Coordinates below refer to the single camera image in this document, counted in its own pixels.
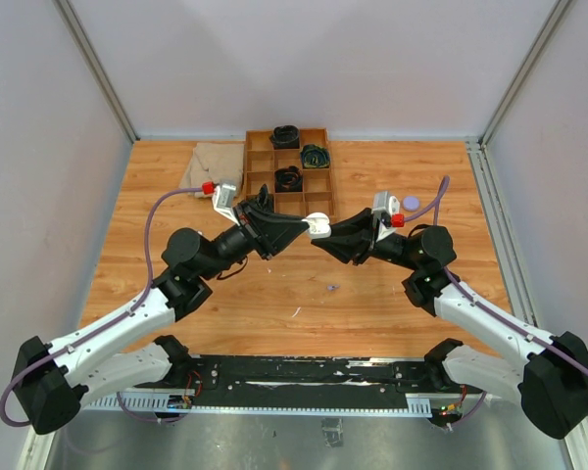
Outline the white earbud case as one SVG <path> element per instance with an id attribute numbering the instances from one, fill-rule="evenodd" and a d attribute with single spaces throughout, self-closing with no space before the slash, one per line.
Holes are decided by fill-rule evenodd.
<path id="1" fill-rule="evenodd" d="M 325 213 L 310 213 L 304 221 L 308 224 L 307 234 L 311 240 L 324 239 L 331 235 L 330 219 Z"/>

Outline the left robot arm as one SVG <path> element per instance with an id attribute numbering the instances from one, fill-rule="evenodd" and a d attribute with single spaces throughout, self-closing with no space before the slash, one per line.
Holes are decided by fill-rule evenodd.
<path id="1" fill-rule="evenodd" d="M 162 380 L 183 385 L 190 363 L 153 343 L 138 352 L 124 348 L 196 311 L 212 294 L 209 280 L 251 253 L 272 259 L 311 231 L 309 217 L 266 210 L 245 201 L 225 209 L 231 226 L 213 240 L 192 228 L 170 236 L 161 274 L 147 273 L 144 289 L 93 323 L 48 343 L 33 336 L 18 350 L 12 379 L 0 398 L 0 418 L 36 434 L 57 431 L 81 409 L 114 392 Z"/>

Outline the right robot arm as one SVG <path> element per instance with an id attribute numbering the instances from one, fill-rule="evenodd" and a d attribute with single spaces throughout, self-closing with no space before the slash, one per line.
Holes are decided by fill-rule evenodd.
<path id="1" fill-rule="evenodd" d="M 521 321 L 478 295 L 448 266 L 457 257 L 441 225 L 419 224 L 408 235 L 397 215 L 365 209 L 336 224 L 311 229 L 313 245 L 343 263 L 370 258 L 411 271 L 404 280 L 410 302 L 453 323 L 495 351 L 488 355 L 446 340 L 426 356 L 426 384 L 437 392 L 453 385 L 477 388 L 519 406 L 529 421 L 554 439 L 588 417 L 588 349 L 575 334 L 560 335 Z"/>

